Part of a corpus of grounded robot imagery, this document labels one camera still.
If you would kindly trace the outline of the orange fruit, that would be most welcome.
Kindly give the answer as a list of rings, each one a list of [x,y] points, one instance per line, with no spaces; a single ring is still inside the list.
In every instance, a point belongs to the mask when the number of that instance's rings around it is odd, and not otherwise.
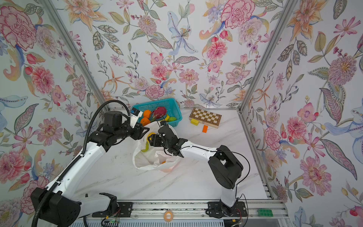
[[[146,125],[150,124],[151,121],[147,117],[144,117],[141,119],[140,123],[142,124],[142,126],[146,126]]]
[[[149,118],[151,117],[151,115],[152,115],[152,111],[150,111],[150,110],[145,110],[145,111],[143,112],[143,117],[144,117],[144,118],[149,119]]]

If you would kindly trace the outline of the yellow lemon toy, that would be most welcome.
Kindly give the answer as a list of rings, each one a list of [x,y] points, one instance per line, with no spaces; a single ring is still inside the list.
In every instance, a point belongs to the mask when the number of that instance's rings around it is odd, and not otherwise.
[[[155,140],[155,137],[156,137],[156,134],[155,133],[150,133],[148,136],[147,136],[147,140],[149,143],[152,143],[154,140]]]

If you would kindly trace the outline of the green pepper toy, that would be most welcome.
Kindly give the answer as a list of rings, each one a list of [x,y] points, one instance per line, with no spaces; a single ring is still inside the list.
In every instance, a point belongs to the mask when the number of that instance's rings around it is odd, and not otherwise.
[[[145,152],[148,152],[149,151],[149,143],[146,142],[145,144],[145,148],[141,150],[141,152],[145,153]]]

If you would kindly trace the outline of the green apple toy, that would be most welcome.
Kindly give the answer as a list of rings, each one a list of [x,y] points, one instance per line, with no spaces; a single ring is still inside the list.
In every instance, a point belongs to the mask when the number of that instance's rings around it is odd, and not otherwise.
[[[168,122],[174,122],[174,121],[176,121],[177,120],[177,118],[176,117],[170,117],[169,119],[168,119]]]

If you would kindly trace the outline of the white translucent plastic bag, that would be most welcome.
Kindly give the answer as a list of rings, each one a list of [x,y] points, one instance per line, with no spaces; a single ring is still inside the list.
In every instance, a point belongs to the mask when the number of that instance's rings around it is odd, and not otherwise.
[[[164,149],[162,147],[152,147],[150,145],[148,152],[141,152],[141,150],[145,148],[146,142],[148,142],[147,136],[152,132],[157,134],[160,123],[153,122],[148,124],[147,127],[150,131],[141,140],[136,141],[136,144],[133,146],[133,165],[137,169],[144,171],[172,171],[172,169],[181,161],[181,157],[169,156],[164,153]]]

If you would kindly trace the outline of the pink dragon fruit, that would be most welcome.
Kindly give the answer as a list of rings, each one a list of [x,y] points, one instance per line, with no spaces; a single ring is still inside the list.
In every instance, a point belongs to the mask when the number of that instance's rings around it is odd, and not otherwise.
[[[165,107],[158,107],[152,112],[152,120],[162,119],[162,116],[167,114],[167,109]]]

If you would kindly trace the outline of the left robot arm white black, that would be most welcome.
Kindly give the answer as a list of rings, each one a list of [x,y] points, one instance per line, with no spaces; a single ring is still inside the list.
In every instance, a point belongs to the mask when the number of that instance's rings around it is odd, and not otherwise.
[[[143,112],[133,108],[128,114],[120,111],[105,113],[104,123],[85,137],[83,149],[67,167],[45,188],[37,187],[31,194],[35,208],[32,226],[45,220],[59,227],[69,227],[86,215],[103,213],[113,216],[120,211],[117,197],[109,193],[85,195],[75,199],[74,194],[94,164],[112,147],[131,137],[135,141],[149,131],[138,122]]]

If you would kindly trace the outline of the yellow banana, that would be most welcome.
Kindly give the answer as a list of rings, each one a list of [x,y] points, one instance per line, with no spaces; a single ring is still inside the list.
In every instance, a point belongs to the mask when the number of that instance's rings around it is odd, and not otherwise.
[[[169,119],[170,119],[170,116],[166,114],[166,115],[162,116],[161,121],[169,122]]]

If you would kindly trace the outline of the yellow block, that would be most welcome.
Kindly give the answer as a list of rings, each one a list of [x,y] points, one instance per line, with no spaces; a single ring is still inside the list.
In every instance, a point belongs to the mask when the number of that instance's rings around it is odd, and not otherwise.
[[[198,126],[199,124],[199,121],[196,120],[196,119],[191,119],[191,124],[195,125],[195,126]]]

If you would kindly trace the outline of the teal plastic basket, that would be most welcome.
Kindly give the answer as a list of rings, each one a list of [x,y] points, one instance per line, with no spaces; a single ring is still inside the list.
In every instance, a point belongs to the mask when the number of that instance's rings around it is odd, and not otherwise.
[[[172,127],[176,127],[182,120],[179,105],[173,98],[136,104],[133,108],[142,112],[138,122],[143,126],[152,122],[166,121]]]

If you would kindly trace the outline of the orange block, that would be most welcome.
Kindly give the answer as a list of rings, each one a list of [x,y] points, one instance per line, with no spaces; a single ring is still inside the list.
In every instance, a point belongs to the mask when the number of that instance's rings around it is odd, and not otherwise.
[[[203,132],[203,133],[207,133],[207,131],[208,131],[208,126],[207,126],[207,125],[204,125],[204,126],[203,126],[203,130],[202,130],[202,132]]]

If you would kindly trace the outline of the wooden chessboard box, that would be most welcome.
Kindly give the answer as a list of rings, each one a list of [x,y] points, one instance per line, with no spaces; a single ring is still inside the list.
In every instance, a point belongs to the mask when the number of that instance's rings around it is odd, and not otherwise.
[[[194,119],[204,125],[214,127],[214,128],[219,127],[221,118],[222,118],[222,115],[220,115],[220,114],[213,113],[213,112],[203,110],[200,108],[194,108],[189,116],[190,120]]]

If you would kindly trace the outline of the left aluminium corner post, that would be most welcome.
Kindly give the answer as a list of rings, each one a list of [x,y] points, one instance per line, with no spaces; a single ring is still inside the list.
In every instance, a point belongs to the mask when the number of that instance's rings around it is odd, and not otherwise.
[[[102,105],[106,102],[105,98],[103,97],[96,81],[94,80],[92,72],[89,70],[88,66],[86,65],[83,57],[81,56],[80,52],[78,51],[77,45],[74,43],[68,29],[66,28],[64,22],[62,21],[60,15],[58,14],[56,8],[54,7],[52,1],[48,0],[40,0],[39,1],[41,6],[43,7],[44,11],[49,16],[52,23],[54,23],[54,27],[59,33],[59,36],[65,42],[66,46],[70,50],[70,54],[74,59],[74,62],[80,68],[81,72],[86,78],[88,85],[92,89],[96,100],[98,101],[99,105]]]

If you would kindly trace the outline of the aluminium corner post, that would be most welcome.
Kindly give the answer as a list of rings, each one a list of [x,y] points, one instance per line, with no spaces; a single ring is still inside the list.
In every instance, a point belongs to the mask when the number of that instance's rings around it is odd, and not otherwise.
[[[261,56],[261,62],[257,67],[257,70],[252,78],[252,81],[247,90],[245,98],[239,108],[240,113],[242,113],[245,109],[247,109],[249,100],[251,99],[251,97],[254,93],[255,87],[257,86],[257,84],[262,76],[263,71],[265,70],[266,66],[268,65],[274,50],[276,49],[277,43],[281,37],[281,34],[283,33],[285,26],[287,25],[287,21],[289,20],[290,16],[292,15],[297,3],[298,3],[298,1],[293,1],[293,0],[286,1],[286,4],[281,11],[281,16],[279,17],[276,27],[274,29],[274,33],[266,47],[265,52]]]
[[[66,28],[64,22],[62,21],[60,15],[58,14],[56,8],[54,7],[52,1],[48,0],[40,0],[39,1],[41,6],[43,7],[44,11],[49,16],[52,23],[54,23],[54,27],[59,33],[59,36],[65,42],[66,46],[70,50],[70,54],[74,59],[74,62],[80,68],[81,72],[86,78],[88,85],[92,89],[96,100],[98,101],[99,105],[102,105],[106,102],[105,98],[103,97],[96,81],[94,80],[92,72],[89,70],[88,66],[86,65],[83,57],[81,56],[80,52],[78,51],[77,45],[74,43],[68,29]]]

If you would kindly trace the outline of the right aluminium corner post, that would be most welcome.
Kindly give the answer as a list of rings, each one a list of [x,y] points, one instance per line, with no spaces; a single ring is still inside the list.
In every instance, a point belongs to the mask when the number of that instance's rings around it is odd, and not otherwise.
[[[257,70],[252,78],[252,81],[247,90],[245,98],[239,108],[240,113],[242,113],[245,109],[247,109],[249,100],[251,99],[251,97],[254,93],[255,87],[257,86],[257,84],[262,76],[263,71],[265,70],[266,66],[268,65],[274,50],[276,49],[277,43],[281,37],[281,34],[283,33],[285,26],[287,25],[287,21],[289,20],[290,16],[292,15],[297,3],[298,3],[298,1],[293,1],[293,0],[286,1],[286,4],[281,11],[281,16],[279,17],[276,27],[274,29],[274,33],[266,47],[265,52],[261,56],[261,62],[257,67]]]

